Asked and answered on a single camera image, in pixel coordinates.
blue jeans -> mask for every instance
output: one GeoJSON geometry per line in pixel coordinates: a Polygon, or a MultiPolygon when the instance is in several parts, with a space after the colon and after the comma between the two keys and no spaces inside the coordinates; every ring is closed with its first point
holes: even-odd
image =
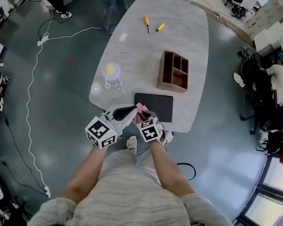
{"type": "Polygon", "coordinates": [[[102,14],[102,24],[104,32],[113,32],[115,27],[111,25],[111,14],[114,6],[117,6],[122,16],[128,10],[128,6],[125,0],[103,0],[103,4],[104,12],[102,14]]]}

red mark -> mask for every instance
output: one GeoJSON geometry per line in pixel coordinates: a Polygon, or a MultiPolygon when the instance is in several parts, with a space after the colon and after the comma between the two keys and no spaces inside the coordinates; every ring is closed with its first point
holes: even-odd
{"type": "Polygon", "coordinates": [[[69,61],[65,61],[65,64],[67,64],[67,65],[71,64],[71,63],[72,63],[72,61],[73,61],[73,59],[74,59],[74,58],[73,58],[73,57],[71,57],[69,61]]]}

white cube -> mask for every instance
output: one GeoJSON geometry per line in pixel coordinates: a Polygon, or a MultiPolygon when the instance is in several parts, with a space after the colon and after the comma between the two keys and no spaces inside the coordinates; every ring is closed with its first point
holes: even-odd
{"type": "Polygon", "coordinates": [[[162,135],[162,129],[157,117],[150,120],[144,121],[136,125],[141,133],[142,138],[145,142],[160,139],[162,135]]]}
{"type": "Polygon", "coordinates": [[[117,133],[96,116],[85,128],[85,131],[88,139],[99,149],[117,141],[117,133]]]}

sleeve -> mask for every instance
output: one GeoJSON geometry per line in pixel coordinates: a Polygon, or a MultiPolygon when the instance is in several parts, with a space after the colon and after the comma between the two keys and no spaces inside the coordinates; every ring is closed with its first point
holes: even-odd
{"type": "Polygon", "coordinates": [[[231,221],[220,213],[210,203],[201,199],[197,194],[188,194],[181,197],[188,212],[191,225],[197,223],[206,226],[232,226],[231,221]]]}
{"type": "Polygon", "coordinates": [[[56,198],[44,203],[27,226],[66,225],[73,218],[76,204],[66,198],[56,198]]]}
{"type": "Polygon", "coordinates": [[[276,65],[273,65],[270,68],[268,68],[266,70],[266,72],[267,72],[268,75],[272,75],[272,74],[276,73],[276,65]]]}

floor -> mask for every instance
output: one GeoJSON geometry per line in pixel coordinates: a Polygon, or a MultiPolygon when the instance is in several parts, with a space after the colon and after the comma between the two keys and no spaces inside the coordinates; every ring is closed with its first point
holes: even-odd
{"type": "Polygon", "coordinates": [[[239,28],[241,28],[243,31],[245,31],[244,23],[236,18],[231,17],[231,5],[228,3],[227,6],[225,6],[226,1],[225,0],[193,0],[193,2],[199,3],[209,9],[212,9],[215,12],[219,12],[220,16],[225,18],[226,20],[232,22],[239,28]]]}
{"type": "MultiPolygon", "coordinates": [[[[131,5],[135,0],[127,0],[131,5]]],[[[90,26],[100,27],[101,0],[75,0],[69,5],[74,17],[64,24],[53,21],[51,37],[72,35],[90,26]]],[[[0,42],[8,50],[3,58],[3,72],[11,83],[5,94],[4,111],[25,161],[33,167],[28,153],[29,138],[26,124],[27,87],[36,63],[39,26],[50,13],[42,4],[30,2],[11,12],[8,24],[0,31],[0,42]]],[[[121,19],[117,11],[113,22],[121,19]]],[[[244,91],[233,80],[241,59],[236,55],[240,46],[249,45],[231,30],[208,18],[209,56],[206,82],[199,109],[189,133],[176,133],[167,146],[175,162],[188,162],[197,171],[191,181],[195,191],[206,197],[233,220],[239,215],[254,190],[265,163],[265,156],[256,152],[257,139],[249,134],[250,122],[241,122],[241,113],[250,113],[244,91]]],[[[46,32],[47,26],[41,29],[46,32]]],[[[109,40],[100,30],[88,30],[75,37],[48,41],[39,55],[31,87],[29,121],[32,127],[32,152],[43,172],[52,197],[58,197],[69,177],[90,151],[84,128],[101,110],[88,99],[97,65],[109,40]]],[[[125,137],[137,134],[131,125],[125,137]]],[[[109,153],[124,148],[124,140],[109,148],[109,153]]],[[[139,143],[138,153],[146,149],[139,143]]],[[[12,195],[27,201],[27,210],[36,212],[47,198],[18,185],[18,182],[38,189],[29,169],[23,164],[12,135],[0,115],[0,175],[12,195]]],[[[182,167],[187,178],[189,168],[182,167]]],[[[33,169],[38,179],[40,174],[33,169]]]]}

